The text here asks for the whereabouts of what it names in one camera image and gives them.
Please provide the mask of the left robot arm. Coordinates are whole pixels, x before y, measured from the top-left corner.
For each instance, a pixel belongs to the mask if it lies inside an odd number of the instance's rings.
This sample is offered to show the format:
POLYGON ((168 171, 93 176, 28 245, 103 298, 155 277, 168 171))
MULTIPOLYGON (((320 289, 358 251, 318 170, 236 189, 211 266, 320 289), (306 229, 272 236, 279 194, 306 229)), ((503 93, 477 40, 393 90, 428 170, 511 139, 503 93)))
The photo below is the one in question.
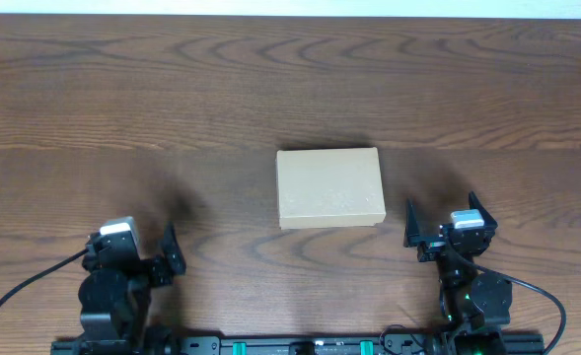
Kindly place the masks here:
POLYGON ((89 237, 82 260, 89 275, 78 291, 84 333, 77 353, 141 354, 165 344, 145 344, 151 291, 172 285, 185 274, 186 263, 171 222, 160 239, 159 254, 143 259, 137 242, 131 217, 109 221, 89 237))

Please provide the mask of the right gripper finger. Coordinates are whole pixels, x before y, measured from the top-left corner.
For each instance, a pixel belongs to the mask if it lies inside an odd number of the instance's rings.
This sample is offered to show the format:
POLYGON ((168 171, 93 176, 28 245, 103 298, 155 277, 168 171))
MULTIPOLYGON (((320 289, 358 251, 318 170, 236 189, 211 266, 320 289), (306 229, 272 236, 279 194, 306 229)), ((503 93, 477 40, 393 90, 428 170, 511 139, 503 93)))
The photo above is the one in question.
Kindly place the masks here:
POLYGON ((483 226, 488 230, 495 230, 497 228, 497 221, 491 216, 491 214, 483 207, 482 203, 476 196, 474 191, 471 191, 468 195, 469 207, 471 210, 477 210, 483 221, 483 226))
POLYGON ((405 229, 403 245, 406 248, 416 248, 422 242, 422 234, 412 202, 408 199, 405 208, 405 229))

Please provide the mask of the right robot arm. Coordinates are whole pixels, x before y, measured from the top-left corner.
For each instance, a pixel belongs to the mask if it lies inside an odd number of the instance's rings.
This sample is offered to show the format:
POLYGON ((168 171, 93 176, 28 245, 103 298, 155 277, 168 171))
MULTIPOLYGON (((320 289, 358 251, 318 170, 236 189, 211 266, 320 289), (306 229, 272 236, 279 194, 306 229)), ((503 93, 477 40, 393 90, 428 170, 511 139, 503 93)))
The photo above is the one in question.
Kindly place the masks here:
POLYGON ((417 249, 420 262, 437 265, 440 307, 448 323, 424 341, 428 354, 504 354, 500 327, 510 322, 512 284, 476 268, 473 259, 490 246, 498 224, 476 195, 435 232, 424 232, 411 201, 406 202, 403 244, 417 249))

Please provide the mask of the cardboard box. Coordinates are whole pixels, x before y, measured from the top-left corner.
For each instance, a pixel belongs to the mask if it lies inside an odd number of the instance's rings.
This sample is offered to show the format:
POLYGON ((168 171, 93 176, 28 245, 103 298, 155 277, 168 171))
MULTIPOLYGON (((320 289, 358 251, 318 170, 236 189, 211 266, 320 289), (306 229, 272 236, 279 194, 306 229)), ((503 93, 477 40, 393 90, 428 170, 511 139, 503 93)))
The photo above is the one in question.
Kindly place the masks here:
POLYGON ((282 230, 371 227, 386 218, 378 149, 278 151, 282 230))

